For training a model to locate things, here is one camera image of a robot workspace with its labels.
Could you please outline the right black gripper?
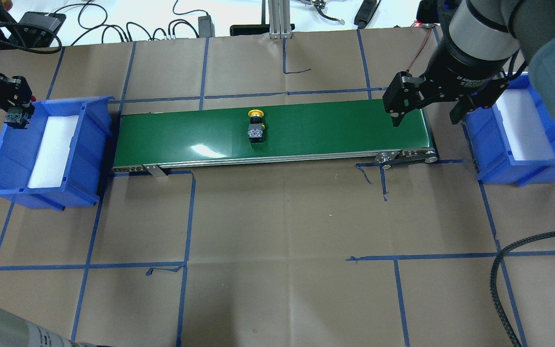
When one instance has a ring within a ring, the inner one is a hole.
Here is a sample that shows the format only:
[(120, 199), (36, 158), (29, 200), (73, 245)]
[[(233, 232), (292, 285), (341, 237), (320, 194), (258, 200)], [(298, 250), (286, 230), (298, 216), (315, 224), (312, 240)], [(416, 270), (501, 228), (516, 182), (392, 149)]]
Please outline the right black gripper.
[(508, 57), (485, 61), (463, 52), (453, 41), (441, 41), (425, 72), (414, 77), (398, 72), (383, 94), (385, 111), (399, 127), (405, 115), (424, 105), (458, 100), (449, 113), (451, 124), (478, 108), (491, 108), (506, 89), (503, 70)]

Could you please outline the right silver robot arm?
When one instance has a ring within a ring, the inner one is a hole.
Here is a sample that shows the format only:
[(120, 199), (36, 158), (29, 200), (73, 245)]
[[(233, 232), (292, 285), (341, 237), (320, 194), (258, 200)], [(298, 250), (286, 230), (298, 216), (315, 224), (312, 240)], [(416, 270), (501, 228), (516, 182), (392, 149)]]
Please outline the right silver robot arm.
[(453, 124), (496, 103), (528, 72), (555, 121), (555, 0), (424, 0), (443, 37), (425, 72), (398, 72), (383, 95), (398, 127), (432, 103), (452, 102)]

